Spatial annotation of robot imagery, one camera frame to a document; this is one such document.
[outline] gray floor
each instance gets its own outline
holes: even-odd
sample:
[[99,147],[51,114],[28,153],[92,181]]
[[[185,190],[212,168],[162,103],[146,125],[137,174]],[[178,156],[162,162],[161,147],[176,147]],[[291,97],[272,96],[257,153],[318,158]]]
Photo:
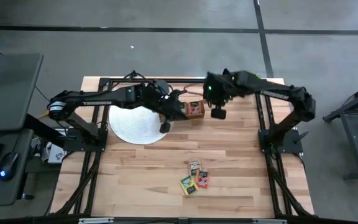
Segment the gray floor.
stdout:
[[[259,0],[266,29],[358,30],[358,0]],[[257,28],[252,0],[0,0],[0,24],[101,27]],[[315,213],[358,221],[358,181],[340,121],[321,119],[358,90],[358,35],[267,35],[275,77],[305,86],[317,118],[299,126]],[[75,90],[85,75],[203,76],[248,69],[266,77],[258,34],[0,31],[5,54],[45,55],[38,87],[51,97]],[[35,93],[30,112],[44,113]],[[0,217],[41,215],[56,176],[29,180],[33,202],[0,208]]]

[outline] desk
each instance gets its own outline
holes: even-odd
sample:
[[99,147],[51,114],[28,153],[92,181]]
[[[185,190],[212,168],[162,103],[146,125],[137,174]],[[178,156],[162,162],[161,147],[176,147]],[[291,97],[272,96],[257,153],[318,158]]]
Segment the desk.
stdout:
[[[81,89],[97,91],[99,78],[84,77]],[[283,83],[281,78],[270,81]],[[183,89],[184,85],[172,83],[173,88]],[[202,84],[188,90],[202,93]],[[200,96],[185,94],[180,99],[196,101]],[[272,99],[272,106],[277,123],[290,112],[285,101]],[[109,127],[92,216],[273,217],[265,157],[259,151],[255,96],[235,98],[225,109],[225,120],[211,119],[207,107],[205,119],[176,121],[161,141],[146,146],[120,140]],[[92,107],[78,108],[76,112],[91,121]],[[83,152],[74,152],[63,161],[51,212],[61,208],[76,189],[83,157]],[[282,157],[288,187],[302,206],[313,213],[302,163],[291,154]],[[188,161],[192,159],[199,159],[208,169],[209,189],[185,196],[179,181],[188,176]],[[281,190],[278,195],[284,211]]]
[[24,187],[21,185],[22,178],[33,135],[34,132],[32,130],[23,129],[22,131],[15,131],[0,137],[0,143],[4,145],[0,151],[0,161],[3,155],[13,151],[16,139],[19,138],[17,140],[16,148],[14,149],[14,152],[19,154],[19,158],[16,162],[16,175],[12,180],[7,182],[0,180],[0,206],[12,205],[17,199],[18,194],[21,194],[21,188]]

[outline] butcher block tabletop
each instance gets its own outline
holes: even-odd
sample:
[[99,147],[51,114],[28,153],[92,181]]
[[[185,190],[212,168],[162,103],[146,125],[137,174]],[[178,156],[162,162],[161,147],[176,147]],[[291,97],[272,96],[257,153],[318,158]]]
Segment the butcher block tabletop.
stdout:
[[[100,77],[84,77],[81,90],[97,91]],[[282,78],[268,81],[284,83]],[[183,89],[188,83],[171,83]],[[202,93],[202,83],[187,88]],[[198,101],[202,96],[184,94],[181,101]],[[260,129],[255,95],[235,98],[224,109],[225,120],[210,117],[176,121],[170,132],[149,145],[126,143],[109,126],[106,150],[102,153],[94,193],[92,216],[105,217],[192,217],[270,218],[274,217],[264,155],[260,152]],[[289,112],[288,102],[272,99],[275,121]],[[93,107],[76,112],[90,122]],[[80,181],[84,152],[74,152],[62,164],[51,212],[59,210]],[[299,158],[283,154],[287,185],[302,206],[313,213],[308,183]],[[188,162],[198,160],[209,172],[209,188],[185,195],[180,180],[188,176]],[[85,189],[81,211],[88,198]],[[277,186],[280,208],[282,192]]]

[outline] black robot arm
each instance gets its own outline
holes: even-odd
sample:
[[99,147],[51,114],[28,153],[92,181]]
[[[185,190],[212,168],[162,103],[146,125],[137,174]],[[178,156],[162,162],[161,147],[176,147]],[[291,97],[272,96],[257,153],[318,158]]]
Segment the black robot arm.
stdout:
[[165,121],[160,132],[169,131],[169,121],[188,119],[181,111],[181,102],[175,95],[168,95],[166,90],[156,84],[141,83],[118,88],[114,91],[85,92],[63,91],[50,100],[49,117],[55,121],[65,121],[79,130],[88,144],[97,144],[98,127],[94,123],[87,123],[74,110],[79,106],[114,105],[125,109],[144,106],[156,113],[162,114]]
[[247,72],[229,72],[222,75],[208,73],[204,82],[203,97],[207,103],[215,105],[211,117],[225,119],[226,111],[222,107],[233,97],[245,97],[253,93],[271,96],[292,103],[294,110],[280,123],[269,129],[268,142],[281,145],[285,133],[301,121],[310,121],[315,117],[316,102],[305,87],[294,87],[268,82],[257,75]]

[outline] white round placemat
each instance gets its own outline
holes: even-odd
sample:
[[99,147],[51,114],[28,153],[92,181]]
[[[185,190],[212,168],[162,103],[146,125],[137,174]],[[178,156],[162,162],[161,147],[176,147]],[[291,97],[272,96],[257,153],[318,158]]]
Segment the white round placemat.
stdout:
[[119,138],[132,144],[152,144],[167,135],[160,133],[158,113],[143,106],[132,110],[110,106],[109,122]]

